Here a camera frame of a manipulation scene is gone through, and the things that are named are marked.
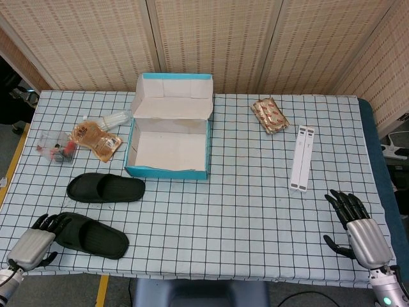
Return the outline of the clear pack of white sticks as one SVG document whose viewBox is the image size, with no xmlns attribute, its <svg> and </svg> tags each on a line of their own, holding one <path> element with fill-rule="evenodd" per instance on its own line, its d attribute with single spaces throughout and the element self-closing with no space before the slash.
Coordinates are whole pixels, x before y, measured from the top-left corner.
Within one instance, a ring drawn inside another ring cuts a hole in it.
<svg viewBox="0 0 409 307">
<path fill-rule="evenodd" d="M 83 123 L 96 127 L 103 132 L 107 132 L 117 126 L 127 123 L 130 119 L 130 111 L 118 111 L 98 118 L 86 118 Z"/>
</svg>

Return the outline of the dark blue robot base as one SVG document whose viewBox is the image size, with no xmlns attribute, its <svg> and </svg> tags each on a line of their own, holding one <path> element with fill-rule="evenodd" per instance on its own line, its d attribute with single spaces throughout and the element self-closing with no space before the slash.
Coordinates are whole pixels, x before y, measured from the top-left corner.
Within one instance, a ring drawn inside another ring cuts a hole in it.
<svg viewBox="0 0 409 307">
<path fill-rule="evenodd" d="M 270 307 L 264 281 L 138 279 L 132 307 Z"/>
</svg>

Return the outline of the gold foil snack package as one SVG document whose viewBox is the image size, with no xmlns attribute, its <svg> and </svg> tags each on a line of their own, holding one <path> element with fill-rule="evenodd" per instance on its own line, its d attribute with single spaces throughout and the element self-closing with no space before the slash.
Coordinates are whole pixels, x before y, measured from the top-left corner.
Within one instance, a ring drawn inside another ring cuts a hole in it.
<svg viewBox="0 0 409 307">
<path fill-rule="evenodd" d="M 264 98 L 251 104 L 251 109 L 267 134 L 275 134 L 289 126 L 273 98 Z"/>
</svg>

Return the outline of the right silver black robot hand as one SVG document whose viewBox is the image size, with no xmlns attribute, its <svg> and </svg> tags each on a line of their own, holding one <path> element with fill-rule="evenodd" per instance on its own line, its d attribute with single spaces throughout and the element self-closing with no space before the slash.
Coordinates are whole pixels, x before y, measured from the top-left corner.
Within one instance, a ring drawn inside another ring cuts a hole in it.
<svg viewBox="0 0 409 307">
<path fill-rule="evenodd" d="M 343 229 L 346 231 L 349 248 L 336 244 L 328 235 L 323 239 L 338 255 L 356 260 L 368 270 L 388 266 L 393 259 L 387 241 L 377 224 L 367 212 L 362 201 L 354 194 L 330 190 L 325 199 L 334 208 Z"/>
</svg>

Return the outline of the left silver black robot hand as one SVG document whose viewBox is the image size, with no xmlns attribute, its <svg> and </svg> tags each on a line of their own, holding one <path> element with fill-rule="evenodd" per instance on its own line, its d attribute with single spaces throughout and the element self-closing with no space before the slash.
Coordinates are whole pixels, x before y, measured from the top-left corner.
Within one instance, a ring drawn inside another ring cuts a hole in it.
<svg viewBox="0 0 409 307">
<path fill-rule="evenodd" d="M 58 252 L 53 251 L 48 256 L 45 254 L 71 220 L 66 214 L 41 215 L 8 253 L 8 265 L 24 272 L 50 265 Z"/>
</svg>

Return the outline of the blue checked tablecloth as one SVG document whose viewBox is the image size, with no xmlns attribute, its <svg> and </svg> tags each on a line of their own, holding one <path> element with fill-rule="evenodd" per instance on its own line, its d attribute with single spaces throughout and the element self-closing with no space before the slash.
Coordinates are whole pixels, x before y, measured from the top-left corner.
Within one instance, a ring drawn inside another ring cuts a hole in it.
<svg viewBox="0 0 409 307">
<path fill-rule="evenodd" d="M 210 119 L 206 180 L 147 178 L 135 202 L 80 203 L 68 183 L 87 172 L 126 175 L 126 145 L 103 163 L 85 148 L 71 164 L 54 164 L 36 151 L 43 131 L 69 131 L 85 118 L 128 110 L 134 94 L 44 91 L 0 210 L 0 269 L 17 239 L 42 214 L 75 212 L 129 240 L 109 260 L 57 244 L 56 259 L 38 273 L 95 272 L 147 278 L 294 280 L 363 287 L 368 273 L 335 254 L 328 235 L 346 246 L 345 230 L 325 199 L 331 189 L 360 198 L 390 237 L 364 138 L 359 102 L 352 96 L 277 95 L 290 120 L 285 131 L 263 132 L 250 104 L 254 95 L 218 94 Z M 300 125 L 314 128 L 307 191 L 289 188 Z"/>
</svg>

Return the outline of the bamboo folding screen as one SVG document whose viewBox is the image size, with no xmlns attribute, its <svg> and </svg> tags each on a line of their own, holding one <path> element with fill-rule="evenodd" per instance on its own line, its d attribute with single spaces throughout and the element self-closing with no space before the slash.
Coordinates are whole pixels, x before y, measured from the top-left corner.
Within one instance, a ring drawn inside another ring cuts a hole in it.
<svg viewBox="0 0 409 307">
<path fill-rule="evenodd" d="M 409 0 L 0 0 L 0 55 L 36 90 L 355 95 L 381 136 L 409 119 Z"/>
</svg>

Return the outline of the brown sauce pouch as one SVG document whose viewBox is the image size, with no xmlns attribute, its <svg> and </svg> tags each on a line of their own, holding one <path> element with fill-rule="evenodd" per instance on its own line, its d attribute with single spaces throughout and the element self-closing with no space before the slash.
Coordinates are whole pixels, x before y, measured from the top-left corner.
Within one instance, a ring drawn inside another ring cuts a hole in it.
<svg viewBox="0 0 409 307">
<path fill-rule="evenodd" d="M 76 125 L 71 132 L 71 140 L 89 148 L 104 163 L 109 161 L 122 144 L 119 136 L 103 131 L 97 123 L 91 121 Z"/>
</svg>

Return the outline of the dark blue padded table edge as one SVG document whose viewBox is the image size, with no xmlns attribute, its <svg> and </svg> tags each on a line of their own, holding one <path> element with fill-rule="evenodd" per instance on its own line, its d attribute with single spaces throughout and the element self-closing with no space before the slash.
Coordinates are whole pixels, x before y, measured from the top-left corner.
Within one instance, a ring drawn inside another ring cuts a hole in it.
<svg viewBox="0 0 409 307">
<path fill-rule="evenodd" d="M 409 270 L 407 268 L 409 258 L 406 254 L 409 250 L 408 241 L 392 188 L 390 174 L 382 154 L 373 110 L 366 100 L 360 98 L 358 102 L 370 165 L 380 202 L 384 209 L 385 222 L 390 232 L 392 249 L 396 256 L 396 262 L 401 268 L 403 281 L 407 282 L 409 281 Z"/>
</svg>

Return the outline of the clear bag red item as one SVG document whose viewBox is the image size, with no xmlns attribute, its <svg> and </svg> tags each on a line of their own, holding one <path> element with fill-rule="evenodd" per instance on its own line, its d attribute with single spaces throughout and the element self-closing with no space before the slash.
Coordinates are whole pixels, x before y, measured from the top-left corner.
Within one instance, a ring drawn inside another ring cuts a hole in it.
<svg viewBox="0 0 409 307">
<path fill-rule="evenodd" d="M 50 162 L 71 164 L 77 150 L 77 144 L 66 132 L 43 131 L 36 151 Z"/>
</svg>

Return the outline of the turquoise cardboard shoe box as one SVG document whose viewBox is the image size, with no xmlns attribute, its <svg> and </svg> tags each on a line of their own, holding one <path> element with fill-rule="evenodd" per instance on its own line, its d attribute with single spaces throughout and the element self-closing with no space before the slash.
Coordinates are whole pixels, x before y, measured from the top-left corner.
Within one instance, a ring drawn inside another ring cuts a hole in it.
<svg viewBox="0 0 409 307">
<path fill-rule="evenodd" d="M 142 73 L 131 104 L 124 168 L 132 177 L 206 180 L 210 172 L 210 74 Z"/>
</svg>

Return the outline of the black rubber slipper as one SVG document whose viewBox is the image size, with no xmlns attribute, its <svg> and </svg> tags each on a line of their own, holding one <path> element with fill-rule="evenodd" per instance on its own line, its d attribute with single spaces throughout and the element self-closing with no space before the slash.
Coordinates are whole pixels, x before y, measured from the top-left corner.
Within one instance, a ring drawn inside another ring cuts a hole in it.
<svg viewBox="0 0 409 307">
<path fill-rule="evenodd" d="M 141 199 L 146 185 L 138 178 L 109 173 L 84 173 L 67 186 L 69 198 L 82 203 L 133 202 Z"/>
<path fill-rule="evenodd" d="M 122 258 L 129 247 L 123 232 L 100 221 L 73 212 L 63 212 L 58 217 L 62 217 L 62 222 L 69 220 L 56 237 L 60 246 L 112 260 Z"/>
</svg>

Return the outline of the white flat rectangular device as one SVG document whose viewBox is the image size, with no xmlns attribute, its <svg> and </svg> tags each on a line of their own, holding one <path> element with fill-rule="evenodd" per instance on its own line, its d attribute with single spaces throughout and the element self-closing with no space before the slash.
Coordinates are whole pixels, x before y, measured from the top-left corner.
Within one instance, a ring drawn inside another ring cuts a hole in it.
<svg viewBox="0 0 409 307">
<path fill-rule="evenodd" d="M 313 152 L 314 128 L 300 125 L 298 128 L 289 188 L 307 191 L 311 157 Z"/>
</svg>

